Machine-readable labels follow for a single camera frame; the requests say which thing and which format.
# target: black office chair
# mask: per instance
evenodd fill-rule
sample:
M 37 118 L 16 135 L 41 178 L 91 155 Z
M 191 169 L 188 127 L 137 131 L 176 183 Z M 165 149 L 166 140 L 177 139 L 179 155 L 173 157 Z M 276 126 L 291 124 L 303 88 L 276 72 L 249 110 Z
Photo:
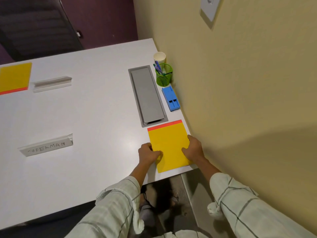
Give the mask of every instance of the black office chair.
M 83 49 L 60 0 L 0 0 L 0 43 L 15 61 Z

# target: sleeve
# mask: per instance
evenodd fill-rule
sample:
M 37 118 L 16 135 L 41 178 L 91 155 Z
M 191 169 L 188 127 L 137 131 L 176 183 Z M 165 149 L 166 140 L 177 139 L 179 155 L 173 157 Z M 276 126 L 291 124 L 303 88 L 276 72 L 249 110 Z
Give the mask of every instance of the sleeve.
M 138 208 L 140 185 L 132 177 L 101 191 L 96 206 L 71 230 L 66 238 L 127 237 L 130 224 L 139 234 L 144 229 Z
M 215 202 L 208 205 L 208 212 L 215 219 L 224 216 L 235 235 L 247 237 L 306 237 L 315 235 L 275 210 L 258 194 L 229 175 L 216 173 L 210 179 Z

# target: hand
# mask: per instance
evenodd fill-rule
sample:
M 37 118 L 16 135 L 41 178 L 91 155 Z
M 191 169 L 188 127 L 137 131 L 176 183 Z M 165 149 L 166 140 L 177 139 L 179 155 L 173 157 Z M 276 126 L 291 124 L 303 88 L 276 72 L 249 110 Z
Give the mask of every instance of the hand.
M 196 163 L 198 159 L 204 159 L 205 155 L 201 142 L 191 135 L 187 135 L 187 137 L 189 139 L 189 146 L 188 148 L 182 148 L 182 152 L 186 158 L 194 163 Z
M 162 151 L 153 151 L 152 144 L 142 144 L 139 148 L 139 164 L 150 166 L 159 156 L 163 156 Z

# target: yellow notepad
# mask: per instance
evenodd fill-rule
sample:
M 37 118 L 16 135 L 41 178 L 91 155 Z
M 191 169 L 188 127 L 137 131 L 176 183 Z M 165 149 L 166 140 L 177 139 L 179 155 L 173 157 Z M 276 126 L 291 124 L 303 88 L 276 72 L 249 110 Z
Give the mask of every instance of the yellow notepad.
M 32 63 L 0 68 L 0 95 L 27 90 Z
M 156 161 L 158 172 L 192 164 L 183 154 L 182 148 L 188 148 L 189 140 L 181 120 L 161 124 L 147 129 L 153 151 L 163 151 L 163 157 Z

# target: person's left hand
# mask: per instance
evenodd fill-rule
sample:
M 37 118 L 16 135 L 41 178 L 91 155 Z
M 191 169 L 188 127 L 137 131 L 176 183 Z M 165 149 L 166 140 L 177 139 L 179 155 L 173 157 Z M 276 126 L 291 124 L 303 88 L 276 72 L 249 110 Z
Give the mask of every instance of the person's left hand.
M 150 166 L 159 156 L 163 156 L 162 151 L 153 151 L 152 144 L 142 144 L 139 148 L 139 164 Z

